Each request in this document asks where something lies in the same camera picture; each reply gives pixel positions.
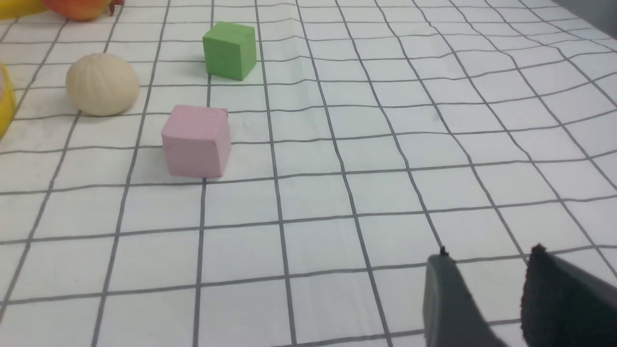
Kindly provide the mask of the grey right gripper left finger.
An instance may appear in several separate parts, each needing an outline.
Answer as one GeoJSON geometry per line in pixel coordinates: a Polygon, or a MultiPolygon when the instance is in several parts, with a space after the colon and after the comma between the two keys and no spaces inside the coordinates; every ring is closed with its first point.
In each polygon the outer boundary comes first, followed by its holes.
{"type": "Polygon", "coordinates": [[[426,262],[423,299],[428,347],[504,347],[492,331],[445,247],[426,262]]]}

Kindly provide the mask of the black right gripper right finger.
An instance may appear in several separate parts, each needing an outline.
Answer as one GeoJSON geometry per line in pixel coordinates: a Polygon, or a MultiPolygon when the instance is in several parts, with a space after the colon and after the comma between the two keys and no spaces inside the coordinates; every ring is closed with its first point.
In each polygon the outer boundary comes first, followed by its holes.
{"type": "Polygon", "coordinates": [[[547,252],[531,250],[521,305],[529,347],[614,347],[615,286],[547,252]]]}

